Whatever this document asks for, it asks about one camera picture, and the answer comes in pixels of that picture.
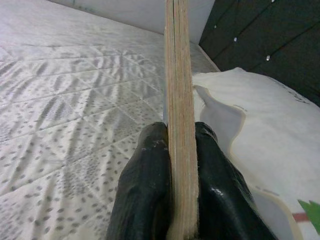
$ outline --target black wall panel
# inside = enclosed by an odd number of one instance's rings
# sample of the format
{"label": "black wall panel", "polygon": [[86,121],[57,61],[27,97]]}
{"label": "black wall panel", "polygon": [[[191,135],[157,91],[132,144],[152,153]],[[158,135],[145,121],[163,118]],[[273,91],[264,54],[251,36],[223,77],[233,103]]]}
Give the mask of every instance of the black wall panel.
{"label": "black wall panel", "polygon": [[320,0],[216,0],[199,45],[222,71],[273,77],[320,106]]}

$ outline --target crumpled white sheet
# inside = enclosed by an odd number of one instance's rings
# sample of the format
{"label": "crumpled white sheet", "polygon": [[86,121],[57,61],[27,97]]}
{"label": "crumpled white sheet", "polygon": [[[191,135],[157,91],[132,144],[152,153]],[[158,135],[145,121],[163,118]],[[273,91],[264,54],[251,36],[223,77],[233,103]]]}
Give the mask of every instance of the crumpled white sheet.
{"label": "crumpled white sheet", "polygon": [[[191,44],[194,72],[213,67]],[[163,36],[44,0],[0,2],[0,239],[102,240],[140,130],[160,121]]]}
{"label": "crumpled white sheet", "polygon": [[275,79],[238,67],[192,81],[196,120],[215,131],[278,238],[320,240],[310,221],[293,218],[305,214],[298,200],[320,203],[320,108]]}

